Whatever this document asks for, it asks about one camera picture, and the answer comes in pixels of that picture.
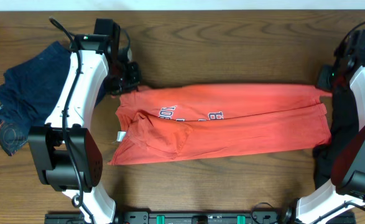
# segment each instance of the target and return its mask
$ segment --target wooden tabletop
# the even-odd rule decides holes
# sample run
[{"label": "wooden tabletop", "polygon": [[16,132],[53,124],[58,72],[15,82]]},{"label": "wooden tabletop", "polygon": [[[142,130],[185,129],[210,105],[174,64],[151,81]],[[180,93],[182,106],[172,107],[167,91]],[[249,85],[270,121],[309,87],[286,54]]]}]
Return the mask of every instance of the wooden tabletop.
[{"label": "wooden tabletop", "polygon": [[[365,11],[0,12],[0,84],[7,68],[40,53],[68,30],[92,33],[112,18],[132,40],[134,59],[152,87],[194,83],[314,84],[345,33]],[[324,100],[331,122],[331,101]],[[116,150],[117,99],[94,110],[91,133],[108,162]],[[152,211],[283,207],[314,190],[311,149],[138,166],[104,165],[102,181],[120,208]],[[42,223],[47,212],[73,211],[70,199],[39,182],[28,147],[0,148],[0,223]],[[358,223],[365,213],[356,211]]]}]

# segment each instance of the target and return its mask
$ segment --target navy fabric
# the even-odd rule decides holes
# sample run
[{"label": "navy fabric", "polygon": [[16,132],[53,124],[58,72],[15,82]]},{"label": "navy fabric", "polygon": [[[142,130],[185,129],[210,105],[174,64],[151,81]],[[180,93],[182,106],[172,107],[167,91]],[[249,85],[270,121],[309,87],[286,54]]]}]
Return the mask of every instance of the navy fabric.
[{"label": "navy fabric", "polygon": [[31,126],[42,126],[57,104],[70,69],[70,52],[59,42],[8,69],[0,86],[0,145],[13,155]]}]

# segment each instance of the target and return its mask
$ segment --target clothing tag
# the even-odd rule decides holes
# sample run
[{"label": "clothing tag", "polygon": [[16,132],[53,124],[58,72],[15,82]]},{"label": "clothing tag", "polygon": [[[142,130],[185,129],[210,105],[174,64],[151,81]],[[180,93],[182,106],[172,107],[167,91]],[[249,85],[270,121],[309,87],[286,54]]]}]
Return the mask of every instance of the clothing tag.
[{"label": "clothing tag", "polygon": [[118,139],[117,139],[117,141],[118,141],[118,142],[121,142],[121,141],[122,141],[122,139],[124,139],[124,137],[125,137],[126,133],[127,133],[127,132],[125,132],[125,131],[118,131]]}]

